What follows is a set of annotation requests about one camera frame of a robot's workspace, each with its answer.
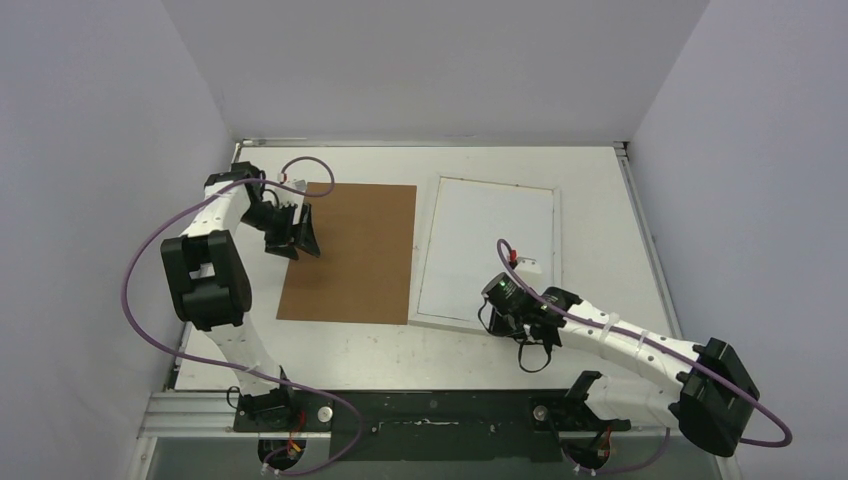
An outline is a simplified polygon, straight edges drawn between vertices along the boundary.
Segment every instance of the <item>brown cardboard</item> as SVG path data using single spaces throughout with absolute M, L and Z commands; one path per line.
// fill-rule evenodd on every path
M 308 199 L 321 257 L 289 262 L 277 318 L 406 325 L 415 193 L 411 185 L 337 183 Z

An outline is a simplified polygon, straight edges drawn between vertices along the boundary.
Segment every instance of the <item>white board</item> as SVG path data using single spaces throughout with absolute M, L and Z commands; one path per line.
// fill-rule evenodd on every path
M 483 304 L 480 292 L 503 271 L 495 246 L 499 238 L 509 241 L 520 256 L 539 262 L 542 284 L 558 284 L 557 193 L 551 188 L 440 177 L 410 322 L 482 332 L 477 319 Z

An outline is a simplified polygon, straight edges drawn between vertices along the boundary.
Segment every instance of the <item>table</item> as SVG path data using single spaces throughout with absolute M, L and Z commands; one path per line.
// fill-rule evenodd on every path
M 245 147 L 239 161 L 251 162 L 273 178 L 285 162 L 301 155 L 326 161 L 337 182 L 417 185 L 416 241 L 426 214 L 426 185 L 438 173 L 469 178 L 498 174 L 519 184 L 533 184 L 540 177 L 554 181 L 562 189 L 562 288 L 659 334 L 675 336 L 679 331 L 666 315 L 627 179 L 612 147 Z M 321 167 L 308 162 L 293 166 L 290 173 L 326 180 Z M 288 260 L 264 253 L 262 233 L 246 225 L 239 227 L 235 241 L 253 288 L 251 315 L 257 332 L 296 382 L 335 390 L 531 389 L 568 388 L 583 370 L 634 376 L 565 349 L 556 349 L 542 372 L 526 374 L 517 365 L 517 345 L 508 339 L 417 326 L 277 320 Z M 496 254 L 494 245 L 481 248 Z M 187 353 L 223 359 L 211 340 L 189 328 Z M 544 352 L 525 349 L 523 362 L 528 368 L 541 365 Z M 183 362 L 175 389 L 224 390 L 236 384 L 227 369 Z

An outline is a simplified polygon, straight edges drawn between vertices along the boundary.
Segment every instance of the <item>cable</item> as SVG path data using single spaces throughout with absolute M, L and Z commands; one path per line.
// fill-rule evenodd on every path
M 524 340 L 522 340 L 521 343 L 518 344 L 518 368 L 520 368 L 522 372 L 539 373 L 542 370 L 544 370 L 545 367 L 547 367 L 548 365 L 551 364 L 551 352 L 545 350 L 545 353 L 548 355 L 548 359 L 545 361 L 544 365 L 542 365 L 541 367 L 539 367 L 536 370 L 528 370 L 528 369 L 524 368 L 524 365 L 521 363 L 521 355 L 524 352 L 524 346 L 525 345 L 542 345 L 542 344 L 538 343 L 538 342 L 528 342 L 526 338 Z
M 482 325 L 482 326 L 483 326 L 483 330 L 485 330 L 485 331 L 486 331 L 486 333 L 488 333 L 489 335 L 491 335 L 491 336 L 493 336 L 493 337 L 497 337 L 497 338 L 511 338 L 511 339 L 515 340 L 515 343 L 521 343 L 521 340 L 520 340 L 520 339 L 518 339 L 517 337 L 520 337 L 521 335 L 523 335 L 523 334 L 524 334 L 524 330 L 515 330 L 515 331 L 514 331 L 514 332 L 512 332 L 512 333 L 505 333 L 505 334 L 503 334 L 503 335 L 497 335 L 497 334 L 495 334 L 494 332 L 492 332 L 492 331 L 489 329 L 489 327 L 487 327 L 487 326 L 486 326 L 486 323 L 485 323 L 485 322 L 483 322 L 483 317 L 482 317 L 482 315 L 483 315 L 483 309 L 484 309 L 484 308 L 486 308 L 486 305 L 488 305 L 488 304 L 489 304 L 489 300 L 488 300 L 488 299 L 486 299 L 486 298 L 484 298 L 484 299 L 483 299 L 483 305 L 482 305 L 482 306 L 480 306 L 480 308 L 477 310 L 477 320 L 479 320 L 479 321 L 480 321 L 480 325 Z M 534 343 L 534 342 L 528 342 L 528 343 L 527 343 L 527 345 L 541 345 L 541 344 L 540 344 L 540 343 Z
M 144 241 L 141 243 L 141 246 L 139 246 L 138 250 L 136 250 L 135 253 L 133 254 L 132 258 L 130 258 L 130 262 L 127 265 L 127 268 L 124 272 L 123 280 L 121 282 L 121 309 L 124 312 L 124 316 L 127 318 L 127 322 L 129 322 L 130 327 L 132 327 L 132 329 L 135 331 L 135 333 L 138 334 L 145 342 L 147 342 L 150 345 L 154 346 L 155 348 L 161 350 L 162 352 L 165 352 L 169 355 L 173 355 L 175 357 L 179 357 L 179 358 L 182 358 L 182 359 L 185 359 L 185 360 L 191 360 L 193 362 L 204 363 L 204 364 L 207 364 L 207 365 L 215 365 L 215 366 L 218 366 L 218 367 L 226 367 L 226 368 L 230 368 L 230 369 L 233 369 L 233 370 L 240 370 L 242 372 L 249 373 L 249 374 L 253 375 L 254 377 L 261 378 L 261 379 L 267 380 L 269 382 L 274 382 L 274 383 L 278 383 L 278 384 L 286 386 L 286 387 L 297 388 L 297 389 L 300 389 L 300 390 L 303 390 L 303 391 L 306 391 L 306 392 L 310 392 L 310 393 L 313 393 L 313 394 L 316 394 L 316 395 L 321 395 L 321 396 L 329 398 L 329 399 L 331 399 L 335 402 L 338 402 L 339 404 L 341 404 L 342 406 L 344 406 L 345 408 L 350 410 L 351 413 L 354 414 L 354 416 L 356 416 L 357 420 L 359 421 L 359 429 L 357 430 L 356 435 L 353 437 L 353 440 L 351 440 L 350 443 L 345 445 L 341 450 L 339 450 L 338 453 L 336 453 L 335 455 L 333 455 L 332 457 L 327 459 L 327 461 L 325 461 L 324 463 L 320 463 L 320 464 L 318 464 L 314 467 L 310 467 L 310 468 L 307 468 L 307 469 L 299 471 L 299 472 L 280 472 L 281 475 L 287 475 L 287 476 L 306 475 L 308 473 L 315 472 L 317 470 L 320 470 L 320 469 L 326 467 L 327 465 L 330 465 L 331 463 L 333 463 L 334 461 L 339 459 L 342 455 L 349 452 L 350 449 L 353 448 L 353 446 L 362 437 L 362 434 L 365 430 L 365 419 L 363 418 L 363 416 L 359 412 L 359 410 L 357 410 L 356 407 L 354 407 L 347 400 L 339 397 L 338 395 L 334 395 L 330 392 L 325 392 L 323 390 L 318 390 L 316 388 L 312 388 L 312 387 L 309 387 L 309 386 L 306 386 L 306 385 L 301 385 L 299 383 L 291 382 L 291 381 L 288 381 L 288 380 L 275 378 L 275 377 L 272 377 L 270 375 L 266 375 L 264 373 L 254 371 L 254 370 L 251 369 L 251 367 L 239 365 L 237 363 L 230 363 L 230 362 L 226 362 L 226 361 L 213 360 L 211 358 L 199 357 L 197 355 L 191 355 L 191 354 L 188 354 L 188 353 L 180 352 L 179 350 L 175 350 L 175 349 L 159 342 L 155 338 L 151 337 L 150 334 L 148 334 L 141 327 L 141 325 L 139 325 L 138 321 L 135 319 L 135 316 L 133 316 L 132 310 L 130 309 L 130 304 L 129 304 L 129 283 L 130 283 L 130 278 L 132 277 L 132 272 L 135 269 L 136 264 L 138 264 L 138 260 L 141 258 L 141 255 L 144 253 L 145 250 L 147 250 L 147 247 L 149 247 L 150 244 L 153 243 L 153 241 L 156 240 L 156 238 L 159 235 L 162 234 L 162 232 L 164 232 L 171 225 L 177 223 L 180 219 L 186 217 L 187 215 L 189 215 L 189 214 L 191 214 L 191 213 L 193 213 L 197 210 L 200 210 L 201 208 L 205 207 L 206 205 L 209 205 L 210 203 L 215 201 L 218 198 L 219 195 L 224 194 L 224 193 L 228 192 L 229 190 L 232 190 L 232 189 L 234 189 L 234 188 L 236 188 L 240 185 L 246 185 L 246 184 L 249 184 L 249 183 L 258 183 L 258 184 L 262 184 L 262 185 L 273 185 L 277 188 L 282 188 L 283 190 L 286 190 L 286 191 L 289 191 L 289 192 L 292 192 L 292 193 L 296 193 L 298 195 L 303 195 L 305 197 L 323 197 L 323 196 L 329 195 L 330 192 L 333 191 L 333 187 L 335 187 L 335 184 L 336 184 L 335 176 L 333 175 L 333 171 L 330 169 L 330 167 L 326 163 L 324 163 L 322 160 L 319 160 L 317 158 L 313 158 L 313 157 L 300 157 L 300 158 L 310 158 L 310 159 L 314 160 L 315 162 L 319 163 L 322 167 L 324 167 L 325 170 L 327 170 L 327 173 L 330 176 L 330 187 L 326 191 L 320 192 L 320 193 L 298 192 L 297 190 L 289 188 L 289 187 L 287 187 L 283 184 L 280 184 L 280 183 L 277 183 L 277 182 L 272 182 L 270 180 L 265 180 L 265 179 L 261 179 L 261 178 L 245 178 L 245 179 L 237 180 L 237 181 L 225 186 L 224 188 L 222 188 L 221 190 L 219 190 L 215 194 L 210 195 L 208 198 L 204 199 L 202 202 L 197 203 L 195 205 L 192 205 L 191 207 L 189 207 L 189 208 L 183 210 L 182 212 L 176 214 L 175 216 L 171 217 L 165 223 L 163 223 L 161 226 L 159 226 L 159 228 L 154 230 L 153 233 L 151 233 L 146 239 L 144 239 Z M 268 463 L 268 460 L 270 458 L 273 458 L 273 454 L 274 454 L 274 452 L 271 452 L 271 454 L 269 454 L 269 456 L 267 456 L 265 458 L 265 463 Z
M 492 332 L 491 332 L 491 330 L 489 330 L 489 327 L 487 327 L 486 324 L 483 323 L 483 317 L 482 317 L 483 309 L 486 308 L 486 305 L 488 305 L 488 304 L 489 304 L 489 301 L 484 298 L 483 299 L 483 306 L 480 307 L 480 310 L 477 310 L 477 320 L 480 320 L 480 325 L 483 325 L 483 330 L 485 330 L 486 333 L 491 335 Z
M 270 193 L 271 195 L 274 196 L 274 207 L 280 208 L 280 197 L 277 196 L 277 192 L 275 192 L 273 190 L 262 190 L 263 196 L 265 195 L 265 192 L 268 192 L 268 193 Z
M 602 451 L 605 451 L 605 460 L 601 463 L 601 465 L 597 467 L 585 467 L 585 469 L 589 472 L 591 472 L 592 470 L 598 472 L 602 468 L 604 468 L 604 465 L 606 465 L 610 457 L 610 449 L 604 449 L 604 445 L 609 441 L 610 434 L 612 432 L 612 425 L 610 424 L 610 422 L 607 422 L 608 426 L 605 429 L 599 430 L 598 433 L 595 434 L 594 438 L 589 440 L 585 447 L 575 445 L 574 443 L 569 441 L 560 440 L 559 432 L 557 431 L 556 425 L 554 424 L 553 419 L 551 417 L 548 418 L 548 425 L 551 427 L 551 433 L 553 434 L 554 440 L 557 442 L 557 445 L 559 445 L 560 449 L 562 450 L 563 455 L 569 457 L 569 460 L 572 463 L 579 463 L 571 457 L 571 455 L 574 455 L 575 452 L 579 452 L 583 456 L 589 455 L 597 457 Z M 579 469 L 575 469 L 574 473 L 577 474 L 578 472 Z
M 604 328 L 606 326 L 602 323 L 597 323 L 597 322 L 594 322 L 592 320 L 582 318 L 582 317 L 578 317 L 577 315 L 568 313 L 565 310 L 557 307 L 556 305 L 552 305 L 550 302 L 545 300 L 542 296 L 540 296 L 538 293 L 536 293 L 536 291 L 533 290 L 532 287 L 527 285 L 527 283 L 525 283 L 524 280 L 522 280 L 521 277 L 519 277 L 518 274 L 515 273 L 515 270 L 513 270 L 512 267 L 510 267 L 509 262 L 507 261 L 507 258 L 504 257 L 502 247 L 506 247 L 508 252 L 512 251 L 512 247 L 510 247 L 509 242 L 507 242 L 506 240 L 504 240 L 502 238 L 498 240 L 498 243 L 497 243 L 498 257 L 500 258 L 501 263 L 503 264 L 504 268 L 506 269 L 506 273 L 513 280 L 515 280 L 515 282 L 518 283 L 521 286 L 521 288 L 523 288 L 524 291 L 527 292 L 530 296 L 535 298 L 537 301 L 542 302 L 543 304 L 547 305 L 549 309 L 558 313 L 559 315 L 562 315 L 564 318 L 568 318 L 568 319 L 573 320 L 577 323 L 580 323 L 580 324 L 583 324 L 583 325 L 586 325 L 586 326 L 589 326 L 589 327 L 592 327 L 592 328 Z M 633 339 L 636 339 L 636 340 L 640 339 L 640 336 L 639 336 L 638 333 L 631 332 L 630 330 L 626 330 L 626 329 L 623 329 L 621 327 L 613 326 L 609 330 L 612 331 L 612 332 L 615 332 L 615 333 L 620 333 L 622 335 L 625 335 L 627 337 L 630 337 L 630 338 L 633 338 Z M 789 427 L 786 425 L 786 423 L 783 420 L 781 420 L 777 415 L 772 413 L 771 410 L 769 410 L 768 408 L 763 406 L 763 404 L 760 403 L 756 398 L 754 398 L 750 394 L 748 394 L 748 392 L 737 387 L 732 382 L 725 379 L 721 375 L 717 374 L 713 370 L 701 365 L 700 363 L 698 363 L 694 360 L 691 360 L 691 359 L 677 353 L 676 351 L 672 350 L 671 348 L 666 347 L 665 345 L 663 345 L 659 342 L 651 340 L 650 338 L 644 338 L 643 343 L 645 345 L 649 345 L 651 347 L 656 348 L 657 350 L 659 350 L 660 352 L 662 352 L 666 355 L 670 355 L 671 357 L 674 357 L 675 359 L 680 360 L 681 362 L 689 365 L 690 367 L 694 368 L 695 370 L 698 370 L 699 372 L 703 373 L 704 375 L 706 375 L 706 376 L 710 377 L 711 379 L 715 380 L 716 382 L 720 383 L 723 387 L 727 388 L 728 390 L 730 390 L 734 394 L 741 397 L 746 402 L 750 403 L 754 408 L 759 410 L 769 420 L 774 422 L 774 424 L 777 425 L 777 427 L 780 428 L 780 430 L 783 431 L 783 435 L 784 435 L 783 440 L 779 440 L 779 441 L 754 440 L 754 439 L 750 439 L 750 438 L 742 438 L 742 439 L 739 440 L 739 443 L 743 443 L 743 444 L 746 444 L 746 445 L 755 445 L 755 446 L 758 446 L 758 447 L 769 447 L 769 448 L 785 447 L 785 446 L 789 445 L 790 443 L 792 443 L 792 430 L 789 429 Z
M 606 440 L 604 440 L 604 443 L 601 444 L 601 448 L 604 448 L 604 446 L 606 446 L 606 447 L 608 447 L 609 450 L 612 450 L 612 443 L 610 443 L 611 440 L 612 440 L 612 426 L 609 426 L 609 427 L 607 427 L 607 438 L 606 438 Z
M 610 427 L 607 430 L 608 430 L 607 431 L 607 443 L 606 443 L 606 445 L 607 445 L 607 458 L 610 458 L 610 457 L 612 457 L 612 452 L 613 452 L 613 450 L 612 450 L 612 427 Z
M 289 169 L 289 167 L 291 167 L 292 165 L 294 165 L 294 164 L 295 164 L 295 163 L 297 163 L 297 162 L 302 162 L 302 161 L 304 161 L 304 160 L 309 160 L 310 162 L 320 163 L 320 164 L 321 164 L 321 166 L 323 166 L 323 167 L 324 167 L 327 171 L 329 171 L 329 169 L 330 169 L 330 168 L 327 166 L 327 164 L 326 164 L 326 163 L 324 163 L 322 160 L 320 160 L 320 159 L 318 159 L 318 158 L 315 158 L 315 157 L 309 157 L 309 156 L 303 156 L 303 157 L 297 157 L 297 158 L 295 158 L 295 159 L 289 160 L 289 161 L 288 161 L 288 163 L 286 163 L 285 165 L 283 165 L 283 168 L 282 168 L 282 170 L 280 170 L 280 173 L 286 173 L 286 170 L 288 170 L 288 169 Z M 336 182 L 335 182 L 335 180 L 334 180 L 334 179 L 332 179 L 332 178 L 331 178 L 331 182 L 330 182 L 330 183 L 335 184 Z
M 643 461 L 642 463 L 637 463 L 635 465 L 628 465 L 626 467 L 604 468 L 603 470 L 593 470 L 591 468 L 586 468 L 586 467 L 580 465 L 579 463 L 575 462 L 574 459 L 571 458 L 571 456 L 568 455 L 568 453 L 566 453 L 566 452 L 563 452 L 563 453 L 565 454 L 565 458 L 567 458 L 568 461 L 570 461 L 572 464 L 577 466 L 575 470 L 579 470 L 581 472 L 591 473 L 593 476 L 594 475 L 616 475 L 616 474 L 619 474 L 619 473 L 635 472 L 636 470 L 641 470 L 643 468 L 646 468 L 646 467 L 653 465 L 654 462 L 659 460 L 659 458 L 663 456 L 665 451 L 668 450 L 669 444 L 671 444 L 671 429 L 666 428 L 665 429 L 665 438 L 663 438 L 663 441 L 660 444 L 660 446 L 657 447 L 657 451 L 654 452 L 654 454 L 651 455 L 650 457 L 648 457 L 645 461 Z
M 227 389 L 227 405 L 233 407 L 233 410 L 238 410 L 238 407 L 233 405 L 232 402 L 230 402 L 230 394 L 233 393 L 233 392 L 239 392 L 239 396 L 241 396 L 241 389 L 238 388 L 237 386 L 233 385 L 232 387 L 228 388 Z
M 291 455 L 291 448 L 294 445 L 294 434 L 300 432 L 304 425 L 306 425 L 306 414 L 303 410 L 300 411 L 300 415 L 298 415 L 298 424 L 297 427 L 293 428 L 292 431 L 289 432 L 289 441 L 286 444 L 286 453 Z

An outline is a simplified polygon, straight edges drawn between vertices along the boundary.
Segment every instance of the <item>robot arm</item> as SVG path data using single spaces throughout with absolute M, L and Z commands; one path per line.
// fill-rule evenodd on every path
M 493 278 L 482 293 L 493 307 L 490 331 L 512 329 L 525 341 L 542 343 L 549 355 L 554 345 L 583 350 L 648 380 L 649 383 L 584 372 L 581 379 L 590 385 L 584 385 L 583 401 L 598 419 L 679 428 L 707 452 L 733 455 L 753 406 L 690 364 L 660 354 L 646 342 L 660 343 L 693 363 L 708 367 L 759 399 L 759 391 L 730 345 L 711 339 L 704 346 L 658 335 L 621 320 L 615 313 L 604 312 L 573 293 L 547 288 L 541 296 L 547 303 L 593 325 L 571 321 L 551 311 L 505 273 Z
M 180 236 L 162 242 L 165 274 L 177 316 L 191 322 L 220 348 L 230 363 L 285 379 L 282 367 L 271 359 L 250 319 L 250 281 L 232 234 L 241 222 L 265 232 L 265 251 L 297 259 L 296 249 L 320 255 L 312 228 L 311 207 L 295 196 L 275 192 L 286 201 L 273 205 L 262 200 L 262 186 L 244 184 L 219 194 L 244 178 L 264 178 L 249 163 L 235 163 L 229 172 L 211 175 L 205 196 L 217 196 L 197 213 Z M 304 182 L 286 182 L 305 188 Z M 268 424 L 284 424 L 293 392 L 275 382 L 236 371 L 243 409 Z

